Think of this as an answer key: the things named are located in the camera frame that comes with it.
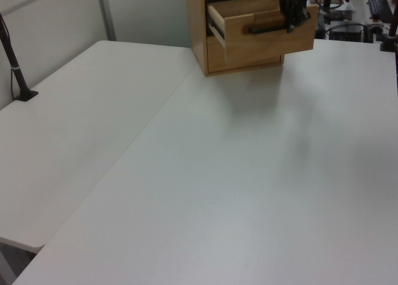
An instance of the desk lamp base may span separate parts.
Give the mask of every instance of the desk lamp base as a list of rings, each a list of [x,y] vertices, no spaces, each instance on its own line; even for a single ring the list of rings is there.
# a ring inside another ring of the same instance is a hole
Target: desk lamp base
[[[31,90],[28,95],[19,95],[19,96],[15,97],[15,100],[28,101],[38,94],[39,94],[39,92]]]

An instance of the cable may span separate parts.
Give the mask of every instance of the cable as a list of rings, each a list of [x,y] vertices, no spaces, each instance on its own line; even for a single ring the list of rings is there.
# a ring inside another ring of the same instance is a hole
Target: cable
[[[333,31],[333,30],[335,30],[335,29],[339,29],[339,28],[342,28],[342,27],[349,27],[349,26],[361,26],[361,27],[364,27],[365,25],[362,25],[362,24],[359,24],[359,23],[358,23],[358,24],[351,23],[351,24],[337,25],[337,26],[334,26],[334,27],[332,27],[332,28],[326,30],[326,33],[327,33],[327,32],[330,32],[330,31]]]
[[[340,3],[339,5],[335,6],[335,7],[330,7],[329,9],[337,9],[339,7],[341,7],[344,4],[344,0],[338,0]]]
[[[13,74],[12,74],[12,69],[11,69],[11,97],[12,97],[12,100],[14,101],[15,97],[14,97],[14,90],[12,89],[12,78],[13,78]]]

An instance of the black drawer handle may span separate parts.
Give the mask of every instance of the black drawer handle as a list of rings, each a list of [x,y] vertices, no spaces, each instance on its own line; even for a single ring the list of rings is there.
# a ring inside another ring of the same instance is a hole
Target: black drawer handle
[[[284,29],[286,29],[285,26],[262,28],[262,29],[250,27],[249,33],[250,34],[261,34],[261,33],[273,32],[273,31],[284,30]]]

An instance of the wooden cabinet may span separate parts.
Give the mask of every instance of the wooden cabinet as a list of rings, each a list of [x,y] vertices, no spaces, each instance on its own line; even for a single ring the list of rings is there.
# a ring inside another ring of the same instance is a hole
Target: wooden cabinet
[[[282,65],[284,55],[313,48],[318,6],[292,33],[279,0],[187,0],[192,50],[206,76]]]

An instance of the white table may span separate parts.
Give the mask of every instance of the white table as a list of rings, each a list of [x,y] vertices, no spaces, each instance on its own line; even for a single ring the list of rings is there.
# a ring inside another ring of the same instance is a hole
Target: white table
[[[197,65],[15,284],[397,284],[397,106],[378,45]]]
[[[38,252],[196,65],[99,42],[0,111],[0,242]]]

